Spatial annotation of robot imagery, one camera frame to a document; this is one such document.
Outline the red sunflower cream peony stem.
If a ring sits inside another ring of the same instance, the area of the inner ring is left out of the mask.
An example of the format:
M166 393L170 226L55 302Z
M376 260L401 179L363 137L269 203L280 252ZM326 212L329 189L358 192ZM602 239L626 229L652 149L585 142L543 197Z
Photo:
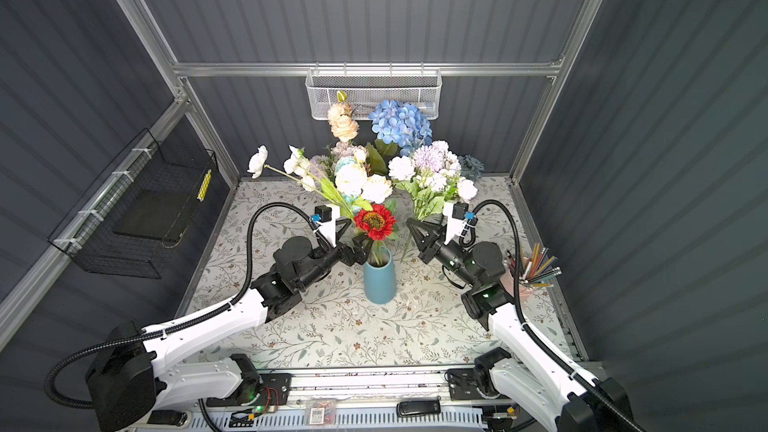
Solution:
M372 239L371 255L367 262L383 265L386 241L393 239L397 231L395 202L391 198L392 182L384 175L369 174L366 166L357 163L336 172L334 185L345 199L357 207L352 217L356 227L355 236L367 235Z

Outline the teal ceramic vase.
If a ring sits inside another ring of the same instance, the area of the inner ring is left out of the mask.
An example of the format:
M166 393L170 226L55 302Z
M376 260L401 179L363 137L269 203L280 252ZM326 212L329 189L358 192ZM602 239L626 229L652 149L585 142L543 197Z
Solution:
M377 305L390 302L397 291L397 280L392 253L384 250L385 263L377 266L370 262L363 265L363 284L366 298Z

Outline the light blue flower stem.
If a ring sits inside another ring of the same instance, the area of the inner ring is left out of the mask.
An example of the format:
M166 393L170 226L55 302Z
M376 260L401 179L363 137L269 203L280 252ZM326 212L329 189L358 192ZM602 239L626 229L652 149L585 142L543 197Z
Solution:
M357 160L353 156L346 156L340 158L335 165L334 171L339 172L343 167L347 165L356 165Z

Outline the lilac white flower bunch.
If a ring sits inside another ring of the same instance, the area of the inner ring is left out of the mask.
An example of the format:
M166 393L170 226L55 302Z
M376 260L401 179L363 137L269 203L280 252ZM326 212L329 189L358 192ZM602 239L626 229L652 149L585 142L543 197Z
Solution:
M352 142L337 142L329 146L324 154L315 155L310 159L310 171L317 177L333 179L336 162L346 156L353 156L358 164L366 166L368 161L367 149Z

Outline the blue hydrangea flower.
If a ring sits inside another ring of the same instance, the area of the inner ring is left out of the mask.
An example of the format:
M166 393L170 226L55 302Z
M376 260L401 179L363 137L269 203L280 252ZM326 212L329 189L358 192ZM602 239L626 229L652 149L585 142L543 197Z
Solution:
M386 147L396 146L401 156L409 156L432 143L430 120L416 105L383 100L368 114L376 140Z

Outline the peach peony stem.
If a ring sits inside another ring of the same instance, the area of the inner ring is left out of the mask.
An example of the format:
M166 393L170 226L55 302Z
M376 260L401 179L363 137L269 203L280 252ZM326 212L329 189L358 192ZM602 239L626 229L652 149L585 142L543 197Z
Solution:
M336 93L336 102L327 111L327 120L331 133L341 142L351 142L359 132L359 124L352 117L354 109L348 102L347 94L339 90Z

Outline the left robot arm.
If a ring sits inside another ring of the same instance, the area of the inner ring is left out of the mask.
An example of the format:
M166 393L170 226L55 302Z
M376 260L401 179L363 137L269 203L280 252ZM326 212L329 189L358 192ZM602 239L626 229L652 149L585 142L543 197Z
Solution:
M141 337L132 322L115 328L109 346L97 352L86 374L100 429L118 431L164 406L232 396L243 379L254 377L252 366L238 361L232 372L218 368L210 374L182 372L180 366L196 350L287 314L337 263L363 264L370 250L368 239L325 248L293 237L274 252L269 271L253 280L240 299L157 324Z

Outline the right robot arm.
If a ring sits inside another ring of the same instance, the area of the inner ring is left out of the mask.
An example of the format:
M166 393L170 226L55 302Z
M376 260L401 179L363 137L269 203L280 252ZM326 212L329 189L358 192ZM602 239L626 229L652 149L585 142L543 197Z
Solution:
M407 221L420 259L438 262L464 282L467 314L500 343L475 360L478 390L511 399L548 431L640 430L615 380L601 380L573 361L525 317L504 284L509 270L501 248L493 242L463 247L457 240L462 226L457 219Z

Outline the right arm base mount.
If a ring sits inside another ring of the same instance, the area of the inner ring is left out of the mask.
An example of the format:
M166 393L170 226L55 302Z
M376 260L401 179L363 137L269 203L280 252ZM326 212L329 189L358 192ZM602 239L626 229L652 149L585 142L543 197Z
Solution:
M483 389L473 368L449 368L443 377L453 401L511 401L506 395Z

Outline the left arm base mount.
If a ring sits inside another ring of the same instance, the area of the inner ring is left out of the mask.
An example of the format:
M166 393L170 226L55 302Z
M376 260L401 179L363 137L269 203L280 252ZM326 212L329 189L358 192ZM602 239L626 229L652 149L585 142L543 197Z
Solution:
M244 379L226 398L208 398L207 407L255 407L264 411L267 407L283 406L291 389L293 376L288 373L261 374L259 379Z

